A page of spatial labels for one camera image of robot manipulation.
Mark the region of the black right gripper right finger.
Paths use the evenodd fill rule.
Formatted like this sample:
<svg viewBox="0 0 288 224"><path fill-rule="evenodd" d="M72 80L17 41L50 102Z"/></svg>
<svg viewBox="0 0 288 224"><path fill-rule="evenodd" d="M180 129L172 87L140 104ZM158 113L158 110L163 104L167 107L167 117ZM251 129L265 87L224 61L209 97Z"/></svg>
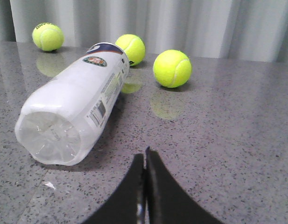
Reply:
<svg viewBox="0 0 288 224"><path fill-rule="evenodd" d="M178 184L158 152L146 149L146 187L151 224L220 224Z"/></svg>

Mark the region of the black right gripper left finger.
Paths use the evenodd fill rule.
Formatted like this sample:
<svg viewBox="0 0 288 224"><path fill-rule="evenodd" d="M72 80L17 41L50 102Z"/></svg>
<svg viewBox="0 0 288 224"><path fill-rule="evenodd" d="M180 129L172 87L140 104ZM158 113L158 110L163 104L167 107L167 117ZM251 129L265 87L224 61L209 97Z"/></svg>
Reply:
<svg viewBox="0 0 288 224"><path fill-rule="evenodd" d="M136 154L124 179L85 224L144 223L144 156Z"/></svg>

